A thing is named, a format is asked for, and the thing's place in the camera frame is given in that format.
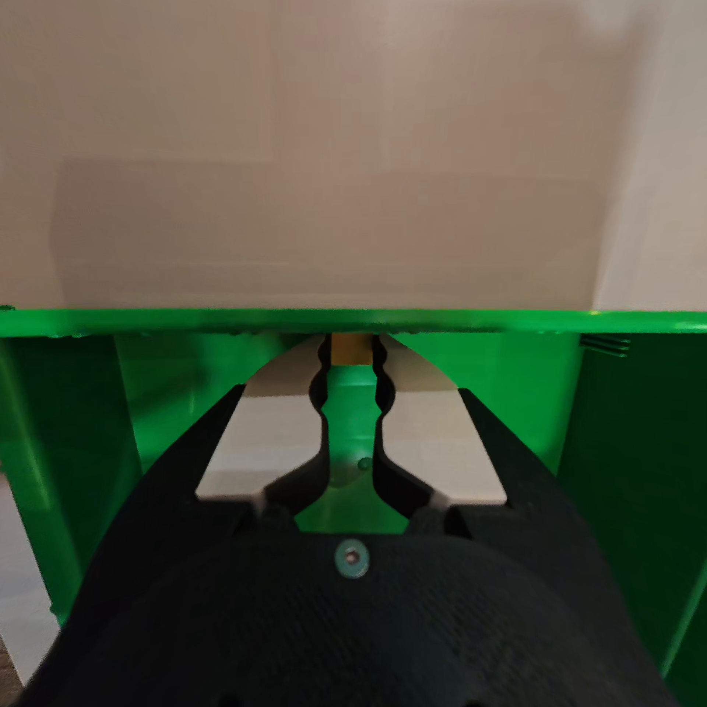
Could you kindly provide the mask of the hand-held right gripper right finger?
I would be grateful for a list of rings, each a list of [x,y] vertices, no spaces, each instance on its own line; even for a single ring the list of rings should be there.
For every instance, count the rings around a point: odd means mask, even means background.
[[[407,520],[424,508],[503,508],[507,492],[459,387],[389,334],[373,338],[372,352],[376,494]]]

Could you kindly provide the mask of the green plastic bin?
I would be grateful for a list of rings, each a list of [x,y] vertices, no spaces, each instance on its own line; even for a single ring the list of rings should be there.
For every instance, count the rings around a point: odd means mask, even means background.
[[[1,304],[1,635],[27,683],[139,476],[234,384],[389,333],[558,476],[683,706],[706,705],[706,314]]]

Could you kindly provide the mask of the small yellow cube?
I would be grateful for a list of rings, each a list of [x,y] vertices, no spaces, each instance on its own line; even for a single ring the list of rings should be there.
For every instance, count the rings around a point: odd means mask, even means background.
[[[332,366],[372,366],[373,335],[370,333],[333,333],[330,339]]]

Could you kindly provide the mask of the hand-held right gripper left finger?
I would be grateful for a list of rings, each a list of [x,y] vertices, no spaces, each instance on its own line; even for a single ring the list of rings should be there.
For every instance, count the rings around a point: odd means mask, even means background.
[[[327,398],[330,339],[315,334],[280,353],[245,383],[196,488],[203,502],[247,503],[257,514],[296,516],[330,481]]]

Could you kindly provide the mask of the grey desk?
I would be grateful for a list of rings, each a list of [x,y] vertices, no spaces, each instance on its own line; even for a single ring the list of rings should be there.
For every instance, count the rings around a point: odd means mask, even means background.
[[[2,1],[1,303],[706,313],[706,2]]]

